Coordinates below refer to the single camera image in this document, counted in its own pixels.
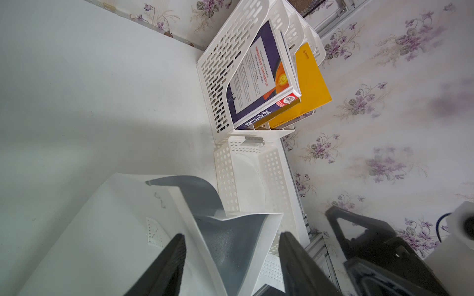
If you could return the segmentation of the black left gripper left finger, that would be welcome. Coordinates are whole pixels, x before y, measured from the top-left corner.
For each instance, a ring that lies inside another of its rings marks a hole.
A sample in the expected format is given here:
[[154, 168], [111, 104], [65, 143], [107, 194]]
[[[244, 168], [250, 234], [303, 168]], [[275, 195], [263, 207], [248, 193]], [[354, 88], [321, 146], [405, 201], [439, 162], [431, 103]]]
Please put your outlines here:
[[178, 296], [185, 259], [185, 236], [176, 234], [125, 296]]

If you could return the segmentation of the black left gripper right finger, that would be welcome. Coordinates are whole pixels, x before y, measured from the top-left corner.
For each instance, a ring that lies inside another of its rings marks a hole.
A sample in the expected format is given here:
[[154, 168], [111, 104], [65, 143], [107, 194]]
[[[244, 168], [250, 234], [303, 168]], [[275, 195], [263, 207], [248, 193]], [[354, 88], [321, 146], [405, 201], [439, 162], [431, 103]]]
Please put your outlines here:
[[278, 252], [287, 296], [342, 294], [290, 232], [281, 233]]

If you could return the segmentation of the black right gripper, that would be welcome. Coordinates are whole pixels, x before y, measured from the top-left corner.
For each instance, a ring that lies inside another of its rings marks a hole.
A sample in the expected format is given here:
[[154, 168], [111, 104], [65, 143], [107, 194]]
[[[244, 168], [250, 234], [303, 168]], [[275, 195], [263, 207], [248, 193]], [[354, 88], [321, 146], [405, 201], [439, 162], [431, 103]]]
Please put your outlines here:
[[[331, 207], [325, 215], [346, 258], [359, 296], [448, 296], [450, 293], [411, 246], [384, 221]], [[365, 228], [345, 237], [338, 220]]]

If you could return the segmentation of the white insulated delivery bag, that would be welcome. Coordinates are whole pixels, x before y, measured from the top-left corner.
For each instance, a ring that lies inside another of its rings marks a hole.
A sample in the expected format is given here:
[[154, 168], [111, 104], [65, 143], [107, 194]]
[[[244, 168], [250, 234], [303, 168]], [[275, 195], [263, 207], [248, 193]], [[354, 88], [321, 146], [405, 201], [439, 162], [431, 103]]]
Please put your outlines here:
[[20, 290], [22, 296], [122, 296], [178, 234], [185, 237], [183, 296], [250, 296], [281, 213], [224, 211], [195, 176], [106, 180]]

